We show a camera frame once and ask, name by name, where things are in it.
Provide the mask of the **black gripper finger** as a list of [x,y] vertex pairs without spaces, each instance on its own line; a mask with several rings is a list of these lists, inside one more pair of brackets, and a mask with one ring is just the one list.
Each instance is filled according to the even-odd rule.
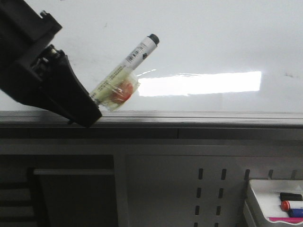
[[39,90],[44,96],[40,107],[87,128],[99,120],[101,111],[75,76],[64,51],[49,45],[39,57],[37,73],[43,80]]

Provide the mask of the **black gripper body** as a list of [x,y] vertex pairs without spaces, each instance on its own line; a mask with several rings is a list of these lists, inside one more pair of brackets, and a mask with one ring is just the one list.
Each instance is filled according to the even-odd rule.
[[62,26],[46,11],[37,14],[24,0],[0,2],[0,88],[31,105],[42,79],[33,64]]

